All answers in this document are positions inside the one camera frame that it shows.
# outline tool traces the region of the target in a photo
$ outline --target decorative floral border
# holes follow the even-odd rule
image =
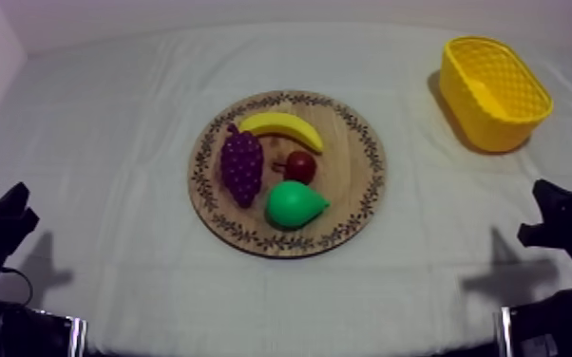
[[[251,232],[245,230],[240,223],[229,220],[225,215],[213,213],[213,211],[219,208],[218,199],[213,193],[213,183],[205,173],[208,171],[209,160],[214,152],[213,143],[215,143],[215,136],[223,127],[233,122],[236,117],[244,115],[249,110],[274,106],[284,102],[332,107],[334,112],[343,119],[348,128],[359,134],[359,141],[364,145],[364,154],[368,158],[370,167],[374,172],[372,180],[366,188],[366,192],[362,195],[361,200],[359,200],[359,213],[351,214],[346,221],[338,223],[330,233],[323,235],[317,242],[311,237],[302,236],[290,238],[286,235],[260,237],[257,235],[257,231]],[[267,252],[269,249],[277,248],[280,251],[298,249],[303,253],[311,252],[312,254],[315,253],[315,246],[321,251],[325,251],[343,243],[359,229],[362,222],[374,214],[374,204],[379,199],[380,192],[384,187],[384,161],[378,152],[377,141],[371,136],[370,128],[352,114],[352,111],[347,106],[337,104],[329,98],[320,98],[309,94],[291,95],[282,92],[275,96],[264,97],[261,100],[255,100],[246,105],[237,106],[226,114],[215,118],[201,139],[200,149],[195,156],[195,163],[195,170],[191,175],[191,180],[195,181],[197,185],[197,192],[204,202],[204,207],[209,214],[213,214],[211,222],[215,224],[215,227],[223,230],[237,242],[254,242],[256,247],[264,252]]]

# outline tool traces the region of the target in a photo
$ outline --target cable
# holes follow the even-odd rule
[[[22,307],[25,308],[31,302],[31,299],[33,299],[33,285],[31,284],[31,281],[29,280],[29,278],[26,275],[24,275],[23,272],[20,272],[14,268],[2,267],[2,268],[0,268],[0,272],[1,273],[13,272],[17,275],[20,275],[23,279],[25,279],[25,281],[27,282],[27,286],[29,287],[29,298],[27,298],[27,301],[25,301],[23,304],[21,304]]]
[[[5,343],[3,341],[3,337],[2,337],[2,327],[5,324],[4,319],[5,319],[5,313],[7,313],[8,310],[12,310],[14,308],[17,308],[18,306],[20,306],[21,308],[26,308],[27,305],[31,302],[31,300],[33,299],[33,285],[31,284],[31,281],[29,280],[29,278],[23,273],[18,271],[17,269],[14,268],[7,268],[7,267],[2,267],[0,268],[0,272],[1,273],[9,273],[9,272],[13,272],[19,276],[21,276],[23,279],[25,279],[25,281],[27,282],[27,286],[29,287],[29,297],[27,298],[27,300],[23,303],[23,304],[12,304],[9,305],[8,307],[4,308],[1,312],[0,312],[0,357],[5,357],[6,356],[6,352],[5,352]]]

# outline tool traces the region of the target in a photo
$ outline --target grape bunch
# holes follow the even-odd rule
[[[250,132],[240,133],[232,124],[228,131],[233,135],[226,138],[221,147],[221,178],[239,207],[248,208],[261,188],[264,152]]]

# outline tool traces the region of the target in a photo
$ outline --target green pear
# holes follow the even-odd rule
[[[298,228],[313,220],[330,203],[317,191],[298,181],[283,181],[268,196],[268,217],[284,228]]]

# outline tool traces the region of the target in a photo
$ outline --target red apple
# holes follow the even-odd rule
[[[294,151],[286,159],[284,179],[292,179],[309,184],[315,177],[317,163],[311,154],[305,151]]]

